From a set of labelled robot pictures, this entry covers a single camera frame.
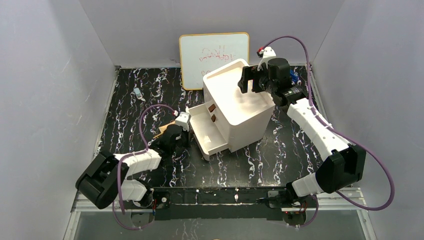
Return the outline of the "white drawer organizer box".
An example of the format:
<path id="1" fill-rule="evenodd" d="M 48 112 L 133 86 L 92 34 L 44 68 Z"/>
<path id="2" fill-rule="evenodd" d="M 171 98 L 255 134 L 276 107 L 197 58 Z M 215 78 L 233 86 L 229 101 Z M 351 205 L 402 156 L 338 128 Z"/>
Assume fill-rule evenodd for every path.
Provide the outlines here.
<path id="1" fill-rule="evenodd" d="M 241 93 L 238 82 L 245 66 L 248 63 L 239 58 L 203 77 L 204 105 L 210 116 L 216 116 L 213 123 L 228 142 L 230 152 L 259 141 L 275 108 L 266 92 Z M 209 112 L 212 104 L 216 109 Z"/>

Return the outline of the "white bottom drawer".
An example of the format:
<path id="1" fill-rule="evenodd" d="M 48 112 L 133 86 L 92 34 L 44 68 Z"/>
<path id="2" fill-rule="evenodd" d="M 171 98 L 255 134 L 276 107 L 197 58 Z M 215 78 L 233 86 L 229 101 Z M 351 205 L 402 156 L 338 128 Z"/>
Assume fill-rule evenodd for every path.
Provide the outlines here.
<path id="1" fill-rule="evenodd" d="M 228 142 L 212 122 L 204 104 L 186 107 L 185 110 L 190 115 L 189 126 L 206 161 L 210 161 L 212 155 L 229 148 Z"/>

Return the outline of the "yellow framed whiteboard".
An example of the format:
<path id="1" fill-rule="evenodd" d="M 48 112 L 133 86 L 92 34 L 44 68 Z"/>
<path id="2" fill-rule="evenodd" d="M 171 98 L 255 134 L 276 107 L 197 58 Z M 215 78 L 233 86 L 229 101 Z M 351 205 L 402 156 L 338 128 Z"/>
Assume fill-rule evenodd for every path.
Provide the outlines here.
<path id="1" fill-rule="evenodd" d="M 179 40 L 181 82 L 187 91 L 201 90 L 203 76 L 234 60 L 249 60 L 246 32 L 184 34 Z"/>

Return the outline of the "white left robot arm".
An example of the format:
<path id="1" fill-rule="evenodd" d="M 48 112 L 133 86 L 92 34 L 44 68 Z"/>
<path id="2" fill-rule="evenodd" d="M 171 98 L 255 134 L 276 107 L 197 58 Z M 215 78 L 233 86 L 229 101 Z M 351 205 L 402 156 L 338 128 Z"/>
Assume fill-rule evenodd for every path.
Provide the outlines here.
<path id="1" fill-rule="evenodd" d="M 178 148 L 189 146 L 189 130 L 170 124 L 148 150 L 126 154 L 101 151 L 77 179 L 75 188 L 98 209 L 104 209 L 115 201 L 140 202 L 152 189 L 139 180 L 128 178 L 156 170 Z"/>

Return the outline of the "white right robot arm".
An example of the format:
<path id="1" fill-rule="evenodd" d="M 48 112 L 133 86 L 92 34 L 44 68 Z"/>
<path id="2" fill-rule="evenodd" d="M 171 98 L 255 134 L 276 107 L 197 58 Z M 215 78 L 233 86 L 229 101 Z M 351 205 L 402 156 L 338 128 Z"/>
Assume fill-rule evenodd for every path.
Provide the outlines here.
<path id="1" fill-rule="evenodd" d="M 237 85 L 243 94 L 266 92 L 276 106 L 286 107 L 286 114 L 306 133 L 323 159 L 316 172 L 286 184 L 283 200 L 331 194 L 362 179 L 366 151 L 330 130 L 331 124 L 321 119 L 302 87 L 293 85 L 286 59 L 277 57 L 261 65 L 244 66 Z"/>

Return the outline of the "brown leather drawer pull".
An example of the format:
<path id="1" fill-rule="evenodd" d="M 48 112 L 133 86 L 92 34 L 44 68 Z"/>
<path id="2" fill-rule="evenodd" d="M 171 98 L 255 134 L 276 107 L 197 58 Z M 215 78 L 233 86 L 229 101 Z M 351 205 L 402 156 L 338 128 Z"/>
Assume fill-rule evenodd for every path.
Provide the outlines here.
<path id="1" fill-rule="evenodd" d="M 212 104 L 212 105 L 210 105 L 210 106 L 208 107 L 208 111 L 209 111 L 210 113 L 212 113 L 215 109 L 216 109 L 216 105 L 215 105 L 215 104 Z"/>

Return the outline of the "blue plastic clamp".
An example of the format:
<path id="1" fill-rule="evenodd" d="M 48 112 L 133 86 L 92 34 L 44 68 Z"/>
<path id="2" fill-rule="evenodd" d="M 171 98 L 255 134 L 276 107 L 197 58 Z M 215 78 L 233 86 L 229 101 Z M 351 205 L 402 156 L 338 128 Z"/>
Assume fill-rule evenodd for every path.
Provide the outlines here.
<path id="1" fill-rule="evenodd" d="M 293 85 L 296 85 L 299 81 L 299 77 L 298 74 L 296 72 L 294 72 L 292 69 L 290 70 L 290 77 L 291 77 L 291 82 Z"/>

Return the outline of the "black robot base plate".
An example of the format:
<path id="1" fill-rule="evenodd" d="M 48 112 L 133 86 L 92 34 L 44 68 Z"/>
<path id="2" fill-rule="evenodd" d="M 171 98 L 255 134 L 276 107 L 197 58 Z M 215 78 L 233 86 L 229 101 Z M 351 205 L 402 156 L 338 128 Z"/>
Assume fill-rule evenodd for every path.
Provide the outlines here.
<path id="1" fill-rule="evenodd" d="M 177 219 L 265 219 L 304 225 L 317 199 L 291 198 L 284 187 L 158 187 L 127 210 L 151 211 L 157 221 Z"/>

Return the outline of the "small light blue eraser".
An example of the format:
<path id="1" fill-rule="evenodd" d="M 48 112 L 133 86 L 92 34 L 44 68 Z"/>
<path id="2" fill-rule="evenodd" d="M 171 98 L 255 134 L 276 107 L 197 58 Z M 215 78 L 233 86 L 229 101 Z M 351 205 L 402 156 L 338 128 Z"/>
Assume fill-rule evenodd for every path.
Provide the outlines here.
<path id="1" fill-rule="evenodd" d="M 141 90 L 139 88 L 137 88 L 137 87 L 134 88 L 133 92 L 134 92 L 137 99 L 139 99 L 139 100 L 143 99 L 143 95 L 142 95 Z"/>

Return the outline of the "aluminium rail frame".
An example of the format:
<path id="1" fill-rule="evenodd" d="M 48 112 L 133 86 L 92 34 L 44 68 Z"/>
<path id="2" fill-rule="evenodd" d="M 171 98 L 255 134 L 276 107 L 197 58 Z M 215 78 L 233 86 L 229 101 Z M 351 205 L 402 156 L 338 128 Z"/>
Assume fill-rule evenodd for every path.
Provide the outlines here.
<path id="1" fill-rule="evenodd" d="M 264 203 L 276 188 L 161 188 L 156 210 L 97 209 L 78 194 L 66 240 L 374 240 L 367 211 L 335 193 Z"/>

